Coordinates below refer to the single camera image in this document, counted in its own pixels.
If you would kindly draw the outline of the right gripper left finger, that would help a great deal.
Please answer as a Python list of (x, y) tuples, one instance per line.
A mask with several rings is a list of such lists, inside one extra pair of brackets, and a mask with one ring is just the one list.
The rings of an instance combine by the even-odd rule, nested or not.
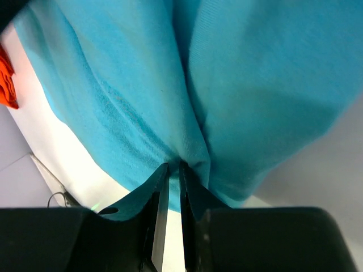
[(2, 271), (161, 271), (169, 167), (94, 212), (85, 207), (1, 210)]

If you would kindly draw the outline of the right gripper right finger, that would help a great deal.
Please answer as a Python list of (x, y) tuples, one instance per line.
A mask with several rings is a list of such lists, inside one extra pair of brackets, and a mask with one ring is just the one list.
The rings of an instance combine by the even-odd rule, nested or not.
[(179, 167), (186, 271), (356, 271), (333, 217), (317, 207), (234, 209)]

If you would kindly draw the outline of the teal t shirt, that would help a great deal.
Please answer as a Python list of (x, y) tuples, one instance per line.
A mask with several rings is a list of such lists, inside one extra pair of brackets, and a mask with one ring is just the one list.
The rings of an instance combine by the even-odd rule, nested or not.
[(129, 190), (185, 161), (237, 207), (362, 90), (361, 1), (32, 1), (14, 27), (54, 114)]

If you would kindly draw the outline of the orange t shirt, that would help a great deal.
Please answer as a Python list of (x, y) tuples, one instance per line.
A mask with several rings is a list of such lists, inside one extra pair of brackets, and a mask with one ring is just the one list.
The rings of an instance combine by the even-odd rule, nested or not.
[(2, 46), (0, 47), (0, 50), (1, 50), (1, 55), (0, 55), (1, 104), (13, 109), (18, 109), (19, 106), (17, 102), (15, 87), (12, 81), (12, 75), (14, 74), (14, 69), (12, 67), (11, 61), (6, 51)]

